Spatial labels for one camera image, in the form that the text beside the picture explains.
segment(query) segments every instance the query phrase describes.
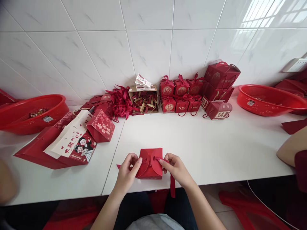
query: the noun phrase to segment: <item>red candy box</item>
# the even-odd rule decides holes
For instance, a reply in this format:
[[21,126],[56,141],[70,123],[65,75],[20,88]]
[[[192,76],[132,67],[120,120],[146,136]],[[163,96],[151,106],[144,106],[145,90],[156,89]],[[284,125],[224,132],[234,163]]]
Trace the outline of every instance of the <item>red candy box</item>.
[[172,113],[176,109],[176,101],[172,96],[162,97],[162,111],[163,113]]
[[232,105],[225,103],[223,100],[212,101],[206,109],[206,114],[203,118],[209,116],[211,120],[223,120],[229,117],[232,111]]
[[167,75],[160,82],[160,96],[172,96],[174,94],[174,83]]
[[185,79],[182,78],[182,75],[179,74],[178,78],[179,79],[174,80],[174,85],[175,85],[174,95],[183,96],[188,92],[190,85],[187,83]]
[[216,89],[227,90],[240,75],[241,71],[233,64],[226,62],[209,65],[205,73],[205,80]]
[[204,77],[198,78],[198,73],[196,73],[194,79],[186,80],[190,86],[190,89],[189,89],[190,95],[198,95],[203,85],[203,83],[200,80],[203,80],[203,79]]
[[192,112],[198,112],[199,110],[199,107],[201,106],[201,96],[192,96],[189,98],[189,107],[188,107],[188,111],[187,112],[190,112],[191,115],[192,115]]

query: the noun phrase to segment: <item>cardboard box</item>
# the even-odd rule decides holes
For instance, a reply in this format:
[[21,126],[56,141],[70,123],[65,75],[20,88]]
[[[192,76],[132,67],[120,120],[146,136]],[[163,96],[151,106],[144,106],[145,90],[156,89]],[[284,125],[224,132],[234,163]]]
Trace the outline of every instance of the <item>cardboard box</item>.
[[98,142],[111,141],[115,125],[101,109],[96,109],[92,119],[86,124],[93,138]]
[[187,83],[185,79],[182,78],[182,75],[179,74],[179,79],[174,80],[174,95],[175,96],[183,96],[188,92],[190,85]]
[[67,113],[54,126],[44,128],[42,132],[15,153],[14,156],[51,169],[70,167],[70,165],[66,165],[47,155],[44,153],[44,150],[60,135],[63,127],[68,125],[75,117],[71,112]]
[[201,92],[204,77],[198,78],[198,74],[195,74],[194,79],[187,79],[187,83],[190,85],[188,94],[190,95],[198,95]]
[[162,158],[162,148],[141,149],[140,157],[143,158],[143,161],[135,177],[139,179],[161,180],[162,166],[156,158]]
[[176,109],[176,101],[173,97],[162,97],[161,106],[163,113],[173,113]]
[[211,120],[224,120],[229,117],[229,113],[232,111],[232,105],[225,103],[223,100],[212,101],[206,109],[207,115]]
[[163,96],[172,96],[174,94],[174,83],[169,80],[167,75],[164,76],[164,79],[160,81],[160,97]]
[[190,112],[192,114],[192,112],[198,112],[200,106],[201,106],[201,96],[194,96],[192,98],[189,98],[189,107],[187,112]]
[[203,82],[204,85],[202,88],[202,95],[205,96],[209,101],[223,100],[225,97],[230,97],[233,91],[233,88],[229,88],[227,90],[214,88],[209,82],[205,80]]
[[81,110],[44,152],[69,166],[88,164],[96,146],[86,127],[91,118],[92,114]]
[[241,71],[235,65],[219,62],[208,66],[204,78],[214,88],[226,91],[233,85],[240,73]]
[[[156,85],[151,86],[151,90],[137,91],[136,86],[130,86],[128,91],[132,106],[140,109],[140,111],[133,111],[132,114],[137,113],[157,113],[158,112],[158,94]],[[152,95],[150,102],[143,98],[148,98],[146,95]]]

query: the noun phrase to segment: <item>red cloth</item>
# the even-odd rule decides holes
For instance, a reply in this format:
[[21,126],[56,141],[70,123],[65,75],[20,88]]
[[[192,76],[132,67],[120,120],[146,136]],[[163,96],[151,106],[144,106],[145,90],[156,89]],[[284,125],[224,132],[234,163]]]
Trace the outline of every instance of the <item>red cloth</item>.
[[307,150],[298,152],[294,157],[298,187],[307,193]]

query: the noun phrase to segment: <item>white tiled wall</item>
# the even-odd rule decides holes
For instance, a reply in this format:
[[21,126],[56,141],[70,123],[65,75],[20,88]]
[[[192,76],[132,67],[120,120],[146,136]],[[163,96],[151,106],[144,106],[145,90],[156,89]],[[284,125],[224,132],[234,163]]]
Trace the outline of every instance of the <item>white tiled wall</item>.
[[240,68],[235,85],[269,85],[306,37],[307,0],[4,0],[0,88],[86,100],[138,73],[202,76],[217,59]]

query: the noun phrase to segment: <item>folded red box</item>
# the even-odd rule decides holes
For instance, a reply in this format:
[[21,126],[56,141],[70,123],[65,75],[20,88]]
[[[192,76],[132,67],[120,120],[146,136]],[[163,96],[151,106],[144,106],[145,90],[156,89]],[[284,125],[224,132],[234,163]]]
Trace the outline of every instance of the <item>folded red box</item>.
[[163,113],[173,113],[176,109],[176,101],[172,96],[162,97],[162,111]]
[[169,80],[167,75],[160,81],[160,97],[172,96],[174,94],[174,83]]
[[211,120],[223,120],[229,117],[229,113],[232,111],[232,105],[225,103],[222,100],[212,101],[206,109],[206,114],[203,118],[210,117]]
[[96,142],[111,141],[115,125],[101,109],[96,109],[91,120],[86,124]]
[[199,95],[196,95],[196,96],[191,96],[189,98],[189,107],[188,107],[188,110],[187,112],[190,112],[191,115],[192,115],[192,112],[198,112],[199,110],[199,107],[201,106],[201,96]]
[[214,88],[209,82],[205,80],[203,82],[204,85],[201,94],[205,96],[209,101],[222,100],[226,97],[230,97],[233,91],[233,88]]
[[200,80],[203,80],[204,77],[198,78],[198,73],[195,74],[194,79],[187,79],[190,88],[189,88],[189,94],[190,95],[198,95],[199,92],[202,89],[203,82]]
[[176,101],[176,109],[175,113],[178,113],[179,116],[184,116],[186,112],[188,111],[189,107],[189,97],[188,94],[185,94],[183,96],[174,96]]
[[241,71],[235,65],[219,62],[208,66],[204,78],[216,89],[228,89],[240,73]]
[[179,79],[174,80],[174,95],[175,96],[183,96],[188,92],[190,85],[187,83],[185,79],[182,78],[182,75],[179,74]]

